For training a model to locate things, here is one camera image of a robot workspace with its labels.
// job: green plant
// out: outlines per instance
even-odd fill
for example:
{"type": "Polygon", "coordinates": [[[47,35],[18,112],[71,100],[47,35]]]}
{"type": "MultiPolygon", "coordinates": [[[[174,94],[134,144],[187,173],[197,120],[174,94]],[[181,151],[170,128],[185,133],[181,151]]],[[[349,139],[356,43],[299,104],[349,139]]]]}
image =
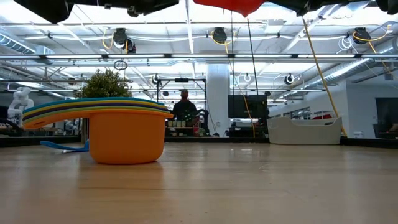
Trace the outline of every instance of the green plant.
{"type": "Polygon", "coordinates": [[[127,83],[125,78],[119,77],[118,72],[107,70],[103,73],[97,70],[81,91],[75,93],[75,97],[131,97],[127,83]]]}

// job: black monitor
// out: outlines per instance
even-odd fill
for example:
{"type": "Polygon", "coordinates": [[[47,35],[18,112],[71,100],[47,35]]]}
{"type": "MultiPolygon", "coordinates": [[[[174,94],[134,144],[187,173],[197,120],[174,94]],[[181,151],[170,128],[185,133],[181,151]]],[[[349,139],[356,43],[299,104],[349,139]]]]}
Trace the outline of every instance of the black monitor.
{"type": "MultiPolygon", "coordinates": [[[[266,118],[269,115],[266,95],[245,96],[252,118],[266,118]]],[[[228,117],[230,118],[248,118],[249,113],[244,103],[242,95],[228,96],[228,117]]]]}

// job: red object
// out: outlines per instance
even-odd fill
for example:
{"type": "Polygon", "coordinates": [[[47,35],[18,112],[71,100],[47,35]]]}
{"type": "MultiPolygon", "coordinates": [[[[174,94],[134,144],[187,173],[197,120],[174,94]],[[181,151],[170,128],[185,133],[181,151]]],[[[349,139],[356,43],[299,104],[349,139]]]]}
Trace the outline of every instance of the red object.
{"type": "Polygon", "coordinates": [[[220,7],[242,14],[244,17],[259,9],[264,0],[193,0],[194,3],[220,7]]]}
{"type": "Polygon", "coordinates": [[[331,117],[330,114],[326,114],[326,115],[323,115],[323,116],[314,117],[314,118],[312,118],[312,119],[331,119],[331,118],[332,118],[332,117],[331,117]]]}

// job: white column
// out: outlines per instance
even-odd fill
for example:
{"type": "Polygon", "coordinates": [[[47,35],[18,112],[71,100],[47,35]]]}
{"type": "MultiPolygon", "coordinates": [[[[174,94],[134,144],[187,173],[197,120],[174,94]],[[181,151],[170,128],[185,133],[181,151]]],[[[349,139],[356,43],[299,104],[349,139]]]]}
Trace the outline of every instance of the white column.
{"type": "MultiPolygon", "coordinates": [[[[207,65],[207,102],[206,107],[217,133],[220,137],[230,127],[228,118],[228,94],[229,94],[229,66],[228,64],[207,65]]],[[[214,134],[213,126],[209,115],[210,134],[214,134]]]]}

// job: yellow cable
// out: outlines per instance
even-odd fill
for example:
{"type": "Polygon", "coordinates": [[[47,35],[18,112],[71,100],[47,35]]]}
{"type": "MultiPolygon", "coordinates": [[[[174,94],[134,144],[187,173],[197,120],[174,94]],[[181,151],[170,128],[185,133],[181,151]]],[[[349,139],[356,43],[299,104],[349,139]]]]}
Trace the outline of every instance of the yellow cable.
{"type": "Polygon", "coordinates": [[[228,44],[232,43],[233,39],[235,38],[235,34],[236,34],[236,33],[234,32],[234,35],[233,35],[231,41],[229,41],[228,43],[223,43],[223,44],[221,44],[221,43],[215,41],[214,38],[213,38],[213,34],[214,34],[214,31],[211,31],[210,37],[211,37],[211,39],[213,40],[214,43],[216,43],[216,44],[218,44],[218,45],[228,45],[228,44]]]}
{"type": "MultiPolygon", "coordinates": [[[[226,53],[228,54],[228,47],[227,47],[227,44],[225,45],[225,51],[226,51],[226,53]]],[[[248,111],[248,115],[249,115],[249,118],[250,118],[250,121],[251,121],[251,126],[253,127],[253,137],[255,138],[255,137],[256,137],[256,128],[254,127],[253,119],[251,118],[251,115],[250,115],[248,102],[246,101],[246,97],[245,97],[245,95],[244,95],[244,93],[243,93],[243,91],[241,90],[241,87],[240,87],[239,85],[238,85],[238,88],[239,88],[239,91],[241,92],[241,94],[242,94],[242,96],[243,96],[244,105],[246,106],[246,109],[247,109],[247,111],[248,111]]]]}
{"type": "MultiPolygon", "coordinates": [[[[321,68],[319,67],[317,55],[315,54],[315,51],[313,49],[310,33],[308,32],[308,26],[307,26],[307,23],[305,22],[304,17],[303,17],[303,23],[304,23],[305,32],[307,33],[308,41],[310,43],[310,47],[311,47],[311,51],[312,51],[312,54],[313,54],[313,58],[315,59],[315,64],[317,65],[317,69],[318,69],[319,75],[321,76],[321,79],[322,79],[322,82],[323,82],[323,86],[325,87],[326,92],[328,93],[331,106],[333,107],[333,111],[335,112],[336,116],[339,117],[337,109],[336,109],[336,106],[335,106],[335,102],[333,101],[333,97],[331,96],[331,93],[329,91],[328,85],[326,84],[325,77],[323,77],[323,73],[321,71],[321,68]]],[[[344,136],[347,137],[347,133],[346,133],[346,130],[344,129],[343,125],[341,125],[341,129],[343,131],[344,136]]]]}
{"type": "Polygon", "coordinates": [[[390,26],[387,26],[387,31],[386,31],[386,33],[385,33],[383,36],[378,37],[378,38],[376,38],[376,39],[362,39],[362,38],[359,38],[359,37],[355,36],[355,34],[357,33],[356,31],[353,33],[353,37],[354,37],[355,39],[362,40],[362,41],[367,41],[367,42],[377,41],[377,40],[381,40],[381,39],[385,38],[386,35],[388,34],[388,30],[389,30],[389,29],[390,29],[390,26]]]}
{"type": "MultiPolygon", "coordinates": [[[[373,44],[372,44],[370,41],[369,41],[369,45],[371,46],[373,52],[374,52],[375,54],[377,54],[376,49],[373,47],[373,44]]],[[[388,74],[392,75],[395,79],[398,79],[398,78],[390,71],[390,69],[388,68],[388,66],[387,66],[384,62],[381,62],[381,63],[383,64],[384,68],[386,68],[388,74]]]]}
{"type": "Polygon", "coordinates": [[[105,44],[105,39],[102,39],[102,44],[104,45],[104,47],[105,47],[106,49],[111,49],[112,46],[113,46],[113,34],[114,34],[114,33],[112,33],[112,39],[111,39],[111,46],[110,46],[110,47],[108,47],[108,46],[105,44]]]}

